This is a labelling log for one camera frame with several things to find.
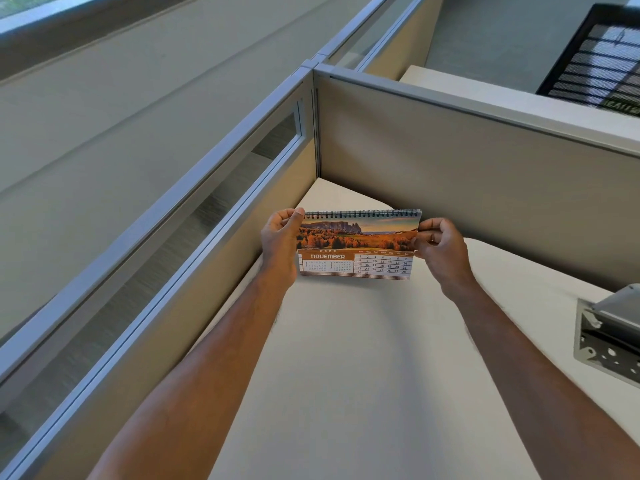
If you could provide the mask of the person's left hand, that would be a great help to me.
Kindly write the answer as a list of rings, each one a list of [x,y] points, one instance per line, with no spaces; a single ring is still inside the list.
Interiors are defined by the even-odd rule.
[[[277,210],[269,217],[260,234],[262,244],[260,273],[283,290],[292,286],[298,273],[295,257],[299,230],[286,230],[285,218],[285,209]]]

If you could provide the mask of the person's right hand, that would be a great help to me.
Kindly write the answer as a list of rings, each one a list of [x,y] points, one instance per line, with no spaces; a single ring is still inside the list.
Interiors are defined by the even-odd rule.
[[[423,259],[447,298],[457,303],[479,287],[471,270],[468,248],[454,224],[444,218],[443,232],[418,233],[414,256]]]

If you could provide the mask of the spiral-bound landscape desk calendar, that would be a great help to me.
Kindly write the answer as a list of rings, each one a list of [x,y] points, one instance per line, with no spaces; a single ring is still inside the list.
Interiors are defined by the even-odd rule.
[[[300,275],[409,280],[422,211],[306,212],[296,237]]]

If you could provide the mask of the person's left forearm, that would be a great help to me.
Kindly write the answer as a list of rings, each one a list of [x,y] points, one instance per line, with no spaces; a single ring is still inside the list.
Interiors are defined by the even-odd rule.
[[[293,264],[263,263],[140,404],[87,480],[207,480],[296,275]]]

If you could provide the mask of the person's right forearm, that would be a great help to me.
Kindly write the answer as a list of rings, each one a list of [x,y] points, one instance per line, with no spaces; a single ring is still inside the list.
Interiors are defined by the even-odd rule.
[[[640,446],[473,276],[442,290],[459,309],[541,480],[640,480]]]

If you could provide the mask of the beige cubicle partition panel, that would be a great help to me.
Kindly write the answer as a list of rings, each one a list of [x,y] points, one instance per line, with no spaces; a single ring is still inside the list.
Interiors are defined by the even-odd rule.
[[[617,290],[640,283],[640,119],[418,68],[314,70],[319,176]]]

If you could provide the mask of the beige cubicle partition with glass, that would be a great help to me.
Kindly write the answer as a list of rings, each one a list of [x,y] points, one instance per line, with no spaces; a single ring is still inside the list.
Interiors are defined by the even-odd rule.
[[[84,480],[317,176],[302,66],[0,340],[0,480]]]
[[[314,60],[400,80],[428,58],[444,0],[372,0],[320,49]]]

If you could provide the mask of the black mesh office chair back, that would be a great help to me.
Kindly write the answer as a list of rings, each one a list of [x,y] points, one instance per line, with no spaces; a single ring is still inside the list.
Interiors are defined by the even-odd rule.
[[[536,94],[640,118],[640,4],[594,4]]]

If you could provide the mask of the grey perforated metal bracket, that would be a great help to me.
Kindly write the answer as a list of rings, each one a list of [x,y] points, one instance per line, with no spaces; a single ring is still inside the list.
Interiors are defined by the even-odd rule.
[[[640,283],[597,303],[577,300],[573,356],[640,388]]]

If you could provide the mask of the window with grey frame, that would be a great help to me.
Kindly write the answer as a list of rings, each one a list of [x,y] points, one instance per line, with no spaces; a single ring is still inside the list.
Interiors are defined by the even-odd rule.
[[[56,28],[139,0],[53,0],[0,18],[0,38]]]

